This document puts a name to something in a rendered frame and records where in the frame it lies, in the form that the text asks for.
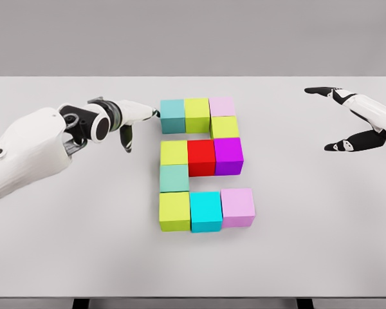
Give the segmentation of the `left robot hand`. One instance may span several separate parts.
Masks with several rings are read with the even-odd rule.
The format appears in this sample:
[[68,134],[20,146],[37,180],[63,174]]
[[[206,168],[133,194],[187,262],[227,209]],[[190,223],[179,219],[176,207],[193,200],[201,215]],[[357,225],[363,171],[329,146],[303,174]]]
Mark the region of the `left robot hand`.
[[154,117],[160,118],[160,112],[156,108],[130,100],[120,100],[115,104],[122,116],[119,127],[120,142],[125,151],[130,153],[133,146],[133,125]]

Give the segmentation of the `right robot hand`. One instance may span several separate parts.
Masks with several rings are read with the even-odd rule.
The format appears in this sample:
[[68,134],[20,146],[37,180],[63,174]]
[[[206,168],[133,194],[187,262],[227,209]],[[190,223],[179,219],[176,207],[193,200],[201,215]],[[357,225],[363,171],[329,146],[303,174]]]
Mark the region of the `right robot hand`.
[[386,105],[366,95],[343,88],[311,87],[305,88],[304,92],[333,99],[371,126],[370,130],[355,133],[348,138],[327,144],[324,147],[325,151],[353,153],[376,149],[386,143]]

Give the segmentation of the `teal blue cube block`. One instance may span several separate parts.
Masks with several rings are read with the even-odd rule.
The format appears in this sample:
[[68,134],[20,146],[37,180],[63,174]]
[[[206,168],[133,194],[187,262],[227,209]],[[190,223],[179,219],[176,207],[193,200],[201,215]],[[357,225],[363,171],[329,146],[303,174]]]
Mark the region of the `teal blue cube block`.
[[186,133],[183,99],[161,100],[160,114],[163,134]]

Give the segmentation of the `yellow-green cube block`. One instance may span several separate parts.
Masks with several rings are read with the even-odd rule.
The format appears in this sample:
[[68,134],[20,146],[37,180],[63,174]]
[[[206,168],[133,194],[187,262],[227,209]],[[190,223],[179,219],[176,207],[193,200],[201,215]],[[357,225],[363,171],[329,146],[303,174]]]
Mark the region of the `yellow-green cube block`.
[[239,138],[239,128],[235,116],[211,117],[210,137]]
[[188,148],[186,140],[161,141],[160,144],[161,165],[187,165]]
[[186,133],[208,133],[210,130],[210,108],[208,98],[186,98]]
[[190,230],[190,193],[188,191],[160,193],[159,223],[162,232]]

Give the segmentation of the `teal green cube block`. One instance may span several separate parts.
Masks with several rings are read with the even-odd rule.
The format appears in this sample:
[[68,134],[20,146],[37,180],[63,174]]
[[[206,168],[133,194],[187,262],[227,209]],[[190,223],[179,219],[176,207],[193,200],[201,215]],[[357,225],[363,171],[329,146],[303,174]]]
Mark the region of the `teal green cube block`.
[[188,165],[161,165],[160,192],[187,192],[190,190]]

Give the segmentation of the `red cube block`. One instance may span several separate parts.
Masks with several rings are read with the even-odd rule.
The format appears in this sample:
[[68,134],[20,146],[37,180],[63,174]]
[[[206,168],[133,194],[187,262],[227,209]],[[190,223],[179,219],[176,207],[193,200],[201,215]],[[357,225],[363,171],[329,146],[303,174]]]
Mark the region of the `red cube block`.
[[215,175],[216,155],[213,140],[188,140],[187,149],[190,177]]

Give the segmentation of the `light pink cube block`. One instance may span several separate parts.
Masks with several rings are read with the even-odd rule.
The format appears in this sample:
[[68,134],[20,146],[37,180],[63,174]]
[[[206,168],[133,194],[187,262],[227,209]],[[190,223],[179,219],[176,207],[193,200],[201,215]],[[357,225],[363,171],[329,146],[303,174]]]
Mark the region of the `light pink cube block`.
[[255,219],[251,188],[221,190],[222,228],[250,227]]
[[210,97],[208,103],[211,117],[236,116],[232,97]]

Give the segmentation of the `purple cube block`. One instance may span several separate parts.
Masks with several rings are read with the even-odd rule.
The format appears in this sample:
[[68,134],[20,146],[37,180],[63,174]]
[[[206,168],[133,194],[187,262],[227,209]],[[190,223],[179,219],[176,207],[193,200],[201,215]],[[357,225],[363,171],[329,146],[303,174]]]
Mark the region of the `purple cube block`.
[[244,156],[240,138],[215,138],[216,176],[241,174]]

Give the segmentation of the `bright cyan cube block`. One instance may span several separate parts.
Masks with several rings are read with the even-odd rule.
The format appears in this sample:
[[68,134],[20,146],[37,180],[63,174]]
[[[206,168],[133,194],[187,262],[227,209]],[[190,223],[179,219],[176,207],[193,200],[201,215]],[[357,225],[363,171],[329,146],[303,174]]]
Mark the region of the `bright cyan cube block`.
[[191,192],[190,217],[193,233],[219,232],[223,222],[220,192]]

